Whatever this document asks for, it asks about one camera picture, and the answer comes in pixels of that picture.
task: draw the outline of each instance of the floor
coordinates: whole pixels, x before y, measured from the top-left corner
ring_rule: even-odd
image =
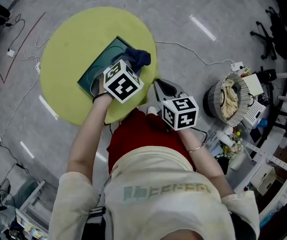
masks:
[[[43,13],[46,14],[30,33],[20,53],[24,50],[27,55],[41,56],[43,49],[35,50],[39,33],[42,33],[43,42],[72,15],[99,6],[130,11],[146,24],[156,41],[181,43],[194,49],[208,63],[230,58],[235,62],[242,61],[254,70],[259,70],[260,66],[278,72],[284,70],[284,61],[280,58],[276,61],[261,60],[263,45],[256,37],[249,35],[251,30],[258,31],[256,21],[269,29],[270,19],[265,9],[268,6],[277,7],[273,0],[20,0],[13,8],[14,16],[10,22],[17,14],[21,14],[26,22],[14,49],[18,49]],[[206,35],[190,19],[191,16],[202,23],[216,40]],[[19,24],[12,28],[0,28],[0,74],[3,78],[12,62],[7,56],[8,46],[20,28]],[[174,44],[158,43],[156,47],[161,76],[183,86],[187,93],[194,96],[200,106],[197,127],[207,131],[213,120],[202,109],[202,97],[211,85],[230,72],[229,64],[205,65],[192,52]],[[70,146],[78,127],[62,118],[55,120],[46,110],[39,100],[39,95],[43,95],[39,79],[15,112],[38,78],[35,65],[34,59],[15,61],[5,83],[0,78],[0,137],[2,144],[29,169],[29,175],[39,181],[46,180],[56,190],[58,179],[66,170]],[[148,104],[140,109],[157,104],[152,88],[148,98]],[[105,160],[108,158],[106,148],[110,138],[110,131],[106,127],[98,148],[103,158],[97,157],[94,166],[93,184],[98,191],[108,176]],[[23,149],[21,142],[34,155],[34,159]],[[13,163],[14,159],[8,151],[0,147],[0,182]],[[23,170],[15,167],[8,175],[11,192],[16,193],[27,177]]]

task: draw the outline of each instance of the yellow-green table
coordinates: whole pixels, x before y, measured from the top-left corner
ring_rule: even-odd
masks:
[[[151,64],[142,67],[144,87],[124,104],[113,100],[105,123],[126,117],[146,100],[150,85],[157,77],[157,52],[152,34],[133,14],[114,7],[96,7],[79,12],[65,21],[50,38],[41,61],[41,89],[47,103],[62,118],[81,125],[92,97],[77,81],[101,54],[120,36],[135,49],[151,54]]]

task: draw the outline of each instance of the red pants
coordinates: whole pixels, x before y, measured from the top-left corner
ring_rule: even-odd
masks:
[[[174,130],[167,131],[166,124],[160,116],[155,114],[146,116],[144,112],[135,108],[112,135],[107,148],[109,172],[123,155],[145,146],[161,146],[178,151],[195,169],[178,133]]]

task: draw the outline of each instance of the black wristband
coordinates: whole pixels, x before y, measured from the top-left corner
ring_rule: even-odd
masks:
[[[109,92],[103,92],[103,93],[100,93],[100,94],[96,95],[95,97],[93,97],[92,104],[94,104],[94,102],[97,98],[99,98],[100,96],[103,96],[103,95],[110,95],[113,98],[113,96]]]

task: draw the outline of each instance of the white shoe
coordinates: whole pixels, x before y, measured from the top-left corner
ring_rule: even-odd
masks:
[[[147,109],[147,115],[149,115],[149,114],[154,114],[154,115],[158,116],[157,113],[158,113],[158,111],[157,111],[157,109],[156,109],[154,106],[148,107],[148,109]]]

